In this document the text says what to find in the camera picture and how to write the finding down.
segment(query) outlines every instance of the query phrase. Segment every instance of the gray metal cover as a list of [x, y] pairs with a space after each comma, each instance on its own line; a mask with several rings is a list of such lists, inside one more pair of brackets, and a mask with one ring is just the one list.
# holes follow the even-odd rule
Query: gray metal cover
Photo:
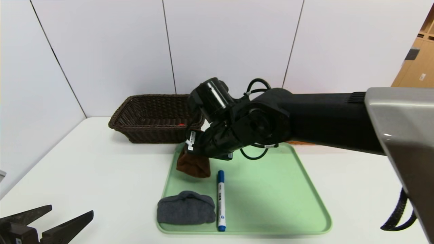
[[365, 104], [430, 243], [434, 243], [434, 89], [370, 88]]

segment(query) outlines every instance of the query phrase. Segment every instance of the green tray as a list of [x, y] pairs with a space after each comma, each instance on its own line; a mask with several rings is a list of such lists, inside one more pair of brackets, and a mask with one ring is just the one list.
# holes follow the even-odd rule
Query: green tray
[[[163, 198], [181, 191], [195, 191], [213, 198], [217, 210], [217, 172], [224, 170], [226, 231], [217, 222], [200, 225], [159, 224], [167, 234], [315, 235], [332, 227], [332, 220], [296, 152], [287, 143], [271, 148], [259, 160], [248, 160], [240, 151], [231, 161], [210, 159], [211, 177], [194, 178], [176, 170], [184, 144], [175, 151]], [[249, 156], [262, 148], [246, 147]]]

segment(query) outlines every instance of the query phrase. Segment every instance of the barcode sticker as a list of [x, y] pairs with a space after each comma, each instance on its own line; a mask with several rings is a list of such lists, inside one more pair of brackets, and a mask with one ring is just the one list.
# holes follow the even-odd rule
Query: barcode sticker
[[190, 145], [188, 145], [188, 150], [193, 150], [194, 139], [196, 138], [196, 132], [192, 131], [190, 134]]

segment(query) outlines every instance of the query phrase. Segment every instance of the robotic arm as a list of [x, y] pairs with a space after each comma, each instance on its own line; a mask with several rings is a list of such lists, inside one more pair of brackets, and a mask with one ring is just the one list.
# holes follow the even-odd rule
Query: robotic arm
[[[267, 89], [250, 91], [255, 82]], [[250, 101], [254, 92], [263, 94]], [[254, 79], [245, 96], [234, 99], [224, 82], [212, 78], [193, 90], [188, 104], [210, 123], [205, 132], [186, 132], [192, 144], [188, 153], [231, 160], [240, 149], [247, 158], [259, 159], [268, 147], [298, 140], [388, 156], [414, 216], [434, 243], [434, 89], [292, 94]], [[242, 151], [248, 145], [266, 149], [251, 158]]]
[[210, 128], [196, 136], [190, 153], [230, 160], [228, 154], [248, 145], [299, 140], [384, 155], [365, 92], [292, 94], [273, 88], [250, 101], [248, 96], [234, 99], [227, 91], [224, 82], [212, 78], [191, 93], [190, 108], [200, 110]]

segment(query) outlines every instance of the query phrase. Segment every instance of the white table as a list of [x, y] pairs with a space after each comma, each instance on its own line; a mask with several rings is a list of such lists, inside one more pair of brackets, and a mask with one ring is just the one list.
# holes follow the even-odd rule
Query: white table
[[72, 244], [428, 243], [418, 221], [400, 232], [379, 229], [401, 190], [386, 157], [322, 146], [296, 151], [333, 219], [329, 233], [290, 240], [163, 234], [155, 223], [156, 204], [175, 145], [132, 144], [108, 122], [90, 118], [78, 125], [4, 197], [1, 216], [52, 204], [50, 213], [31, 224], [40, 234], [94, 210], [93, 221]]

